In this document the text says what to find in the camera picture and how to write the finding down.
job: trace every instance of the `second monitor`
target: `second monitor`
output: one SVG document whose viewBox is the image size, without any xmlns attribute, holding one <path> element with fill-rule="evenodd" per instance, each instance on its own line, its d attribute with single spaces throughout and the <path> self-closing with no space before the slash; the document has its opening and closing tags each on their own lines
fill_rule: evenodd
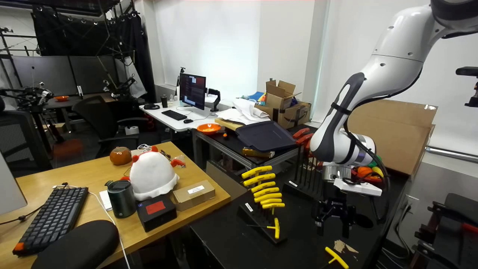
<svg viewBox="0 0 478 269">
<path fill-rule="evenodd" d="M 204 110 L 206 100 L 206 77 L 181 74 L 179 98 L 184 103 Z"/>
</svg>

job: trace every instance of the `black box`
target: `black box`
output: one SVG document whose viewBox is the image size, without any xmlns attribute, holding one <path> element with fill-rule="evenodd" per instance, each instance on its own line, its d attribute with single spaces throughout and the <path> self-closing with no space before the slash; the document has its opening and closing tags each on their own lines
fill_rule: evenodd
<svg viewBox="0 0 478 269">
<path fill-rule="evenodd" d="M 177 217 L 176 206 L 166 195 L 142 201 L 136 207 L 145 232 L 149 232 Z"/>
</svg>

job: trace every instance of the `orange ball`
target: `orange ball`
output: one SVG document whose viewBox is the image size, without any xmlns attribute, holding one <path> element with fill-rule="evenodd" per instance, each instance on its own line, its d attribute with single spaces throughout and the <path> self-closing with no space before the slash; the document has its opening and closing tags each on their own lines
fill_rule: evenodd
<svg viewBox="0 0 478 269">
<path fill-rule="evenodd" d="M 362 178 L 372 173 L 372 168 L 368 166 L 361 166 L 357 169 L 357 177 Z"/>
</svg>

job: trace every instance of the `tape roll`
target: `tape roll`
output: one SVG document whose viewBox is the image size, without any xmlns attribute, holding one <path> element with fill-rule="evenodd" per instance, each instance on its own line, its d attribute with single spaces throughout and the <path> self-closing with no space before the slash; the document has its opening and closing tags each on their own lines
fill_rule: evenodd
<svg viewBox="0 0 478 269">
<path fill-rule="evenodd" d="M 140 133 L 140 129 L 137 126 L 125 127 L 124 132 L 126 135 L 135 135 Z"/>
</svg>

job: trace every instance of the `orange plate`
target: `orange plate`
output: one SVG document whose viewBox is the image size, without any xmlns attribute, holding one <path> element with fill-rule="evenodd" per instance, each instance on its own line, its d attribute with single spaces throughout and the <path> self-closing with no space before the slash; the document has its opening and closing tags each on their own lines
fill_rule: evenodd
<svg viewBox="0 0 478 269">
<path fill-rule="evenodd" d="M 197 127 L 197 130 L 202 132 L 205 135 L 215 134 L 220 129 L 221 129 L 221 126 L 215 123 L 202 124 Z"/>
<path fill-rule="evenodd" d="M 68 96 L 67 96 L 67 95 L 55 96 L 54 98 L 55 98 L 58 102 L 68 101 Z"/>
</svg>

